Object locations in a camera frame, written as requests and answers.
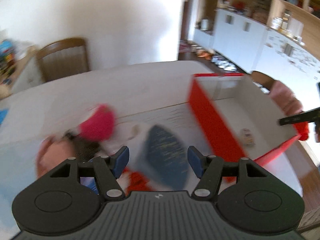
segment white tabletop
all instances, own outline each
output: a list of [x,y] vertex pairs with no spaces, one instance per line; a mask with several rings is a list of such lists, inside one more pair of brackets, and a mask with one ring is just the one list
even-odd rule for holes
[[[211,71],[195,61],[146,63],[91,71],[28,89],[0,102],[0,108],[9,108],[0,145],[66,131],[98,103],[114,107],[117,117],[185,103],[194,73]],[[265,168],[302,195],[284,154]]]

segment cardboard box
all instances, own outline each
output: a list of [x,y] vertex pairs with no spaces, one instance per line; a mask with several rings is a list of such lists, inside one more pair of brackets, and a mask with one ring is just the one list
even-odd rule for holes
[[[248,157],[263,166],[300,137],[292,125],[278,125],[281,109],[243,74],[195,74],[189,105],[215,155],[228,162]],[[241,143],[245,128],[254,145]]]

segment kitchen cabinet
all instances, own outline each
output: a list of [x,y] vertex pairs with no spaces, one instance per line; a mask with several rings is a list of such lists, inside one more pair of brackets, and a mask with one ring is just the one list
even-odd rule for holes
[[205,49],[212,49],[213,37],[207,32],[195,29],[193,41]]
[[[287,46],[292,47],[291,51],[286,51]],[[269,30],[255,70],[288,86],[302,102],[304,111],[320,106],[320,62],[289,38]]]
[[228,46],[228,40],[225,38],[229,35],[227,29],[228,25],[234,24],[234,17],[228,11],[218,9],[215,18],[214,30],[213,30],[213,49],[225,53]]
[[265,25],[246,17],[241,17],[239,25],[240,30],[236,36],[237,41],[235,41],[238,56],[234,62],[244,71],[251,72],[258,52],[263,45],[262,41],[267,35],[267,28]]
[[213,49],[244,71],[251,71],[266,35],[266,27],[242,15],[218,9]]

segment chair backrest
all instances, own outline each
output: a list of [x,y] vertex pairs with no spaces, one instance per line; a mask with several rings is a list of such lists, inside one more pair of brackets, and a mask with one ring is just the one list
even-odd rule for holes
[[90,71],[83,38],[51,43],[37,52],[36,59],[46,82]]
[[259,71],[252,71],[250,77],[252,80],[260,85],[262,85],[264,88],[268,89],[269,91],[271,90],[275,80]]

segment pink cloth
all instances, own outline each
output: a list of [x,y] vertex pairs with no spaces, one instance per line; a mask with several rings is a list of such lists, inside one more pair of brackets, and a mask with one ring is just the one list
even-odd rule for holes
[[302,112],[302,104],[290,88],[280,81],[275,81],[269,93],[271,99],[282,109],[286,116]]

